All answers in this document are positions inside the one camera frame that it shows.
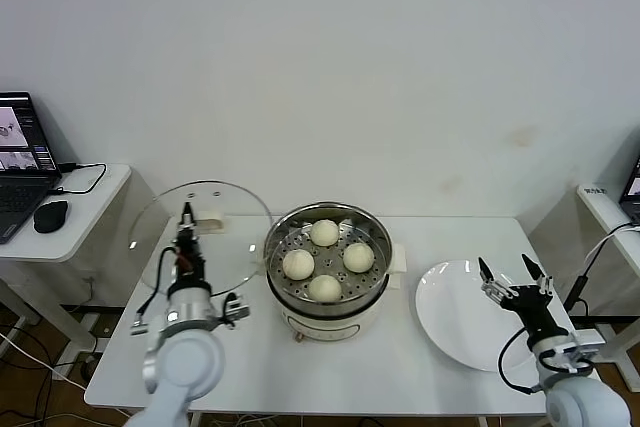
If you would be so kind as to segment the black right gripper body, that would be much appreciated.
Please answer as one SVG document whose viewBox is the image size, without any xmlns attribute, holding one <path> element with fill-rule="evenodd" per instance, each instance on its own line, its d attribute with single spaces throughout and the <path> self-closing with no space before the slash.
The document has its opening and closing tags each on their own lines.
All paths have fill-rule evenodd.
<svg viewBox="0 0 640 427">
<path fill-rule="evenodd" d="M 519 317 L 528 335 L 528 345 L 536 345 L 545 339 L 569 334 L 556 323 L 548 309 L 553 299 L 552 294 L 543 293 L 537 285 L 514 286 L 513 290 L 516 295 L 504 297 L 500 301 L 500 307 L 514 312 Z"/>
</svg>

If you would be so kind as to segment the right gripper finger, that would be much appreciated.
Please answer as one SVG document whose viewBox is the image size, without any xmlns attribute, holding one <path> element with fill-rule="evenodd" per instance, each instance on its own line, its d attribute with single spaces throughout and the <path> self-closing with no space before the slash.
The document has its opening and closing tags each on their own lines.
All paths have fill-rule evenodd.
<svg viewBox="0 0 640 427">
<path fill-rule="evenodd" d="M 531 276 L 534 283 L 540 290 L 540 293 L 545 296 L 552 297 L 553 296 L 553 278 L 547 276 L 540 265 L 532 260 L 526 254 L 521 255 L 524 265 Z"/>
<path fill-rule="evenodd" d="M 483 258 L 478 258 L 480 277 L 482 279 L 481 290 L 495 303 L 501 303 L 505 299 L 512 300 L 516 297 L 516 291 L 506 284 L 495 279 L 490 267 Z"/>
</svg>

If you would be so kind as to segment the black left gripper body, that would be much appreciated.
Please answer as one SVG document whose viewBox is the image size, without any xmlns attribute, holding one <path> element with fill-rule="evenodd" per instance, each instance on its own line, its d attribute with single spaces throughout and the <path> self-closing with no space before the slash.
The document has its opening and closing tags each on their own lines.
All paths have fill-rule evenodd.
<svg viewBox="0 0 640 427">
<path fill-rule="evenodd" d="M 205 280 L 205 259 L 192 256 L 192 241 L 176 244 L 175 275 L 171 284 L 172 290 L 186 288 L 208 289 Z"/>
</svg>

